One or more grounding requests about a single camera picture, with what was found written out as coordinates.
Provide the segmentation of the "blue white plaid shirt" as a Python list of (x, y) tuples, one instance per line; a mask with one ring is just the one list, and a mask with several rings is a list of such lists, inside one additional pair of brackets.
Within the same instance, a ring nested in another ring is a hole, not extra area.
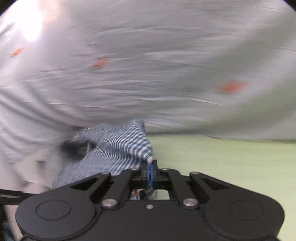
[(61, 146), (63, 169), (54, 179), (58, 188), (102, 172), (112, 176), (142, 163), (152, 165), (153, 153), (144, 121), (134, 119), (123, 126), (105, 123), (84, 128)]

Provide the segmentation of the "grey carrot print storage bag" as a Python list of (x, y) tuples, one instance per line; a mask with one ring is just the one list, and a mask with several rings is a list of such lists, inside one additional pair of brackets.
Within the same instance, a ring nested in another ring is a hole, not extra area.
[(1, 188), (42, 192), (138, 166), (64, 148), (82, 131), (295, 140), (285, 1), (16, 1), (1, 15)]

